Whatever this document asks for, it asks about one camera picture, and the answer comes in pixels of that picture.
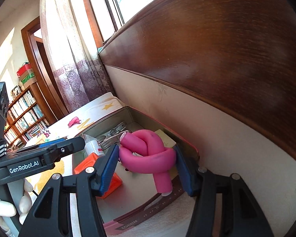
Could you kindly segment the white gloved left hand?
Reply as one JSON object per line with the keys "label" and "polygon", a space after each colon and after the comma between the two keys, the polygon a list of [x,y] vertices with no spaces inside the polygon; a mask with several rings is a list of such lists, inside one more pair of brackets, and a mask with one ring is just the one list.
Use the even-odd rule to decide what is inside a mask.
{"label": "white gloved left hand", "polygon": [[[30,198],[29,193],[34,190],[32,184],[29,181],[27,181],[27,179],[24,179],[23,183],[24,183],[23,185],[24,194],[19,204],[19,209],[21,211],[19,222],[21,223],[21,225],[24,223],[26,216],[28,215],[32,207],[32,200]],[[17,210],[13,204],[6,201],[2,201],[0,199],[0,227],[7,236],[14,236],[14,235],[11,232],[10,227],[4,221],[3,217],[15,216],[16,212]]]}

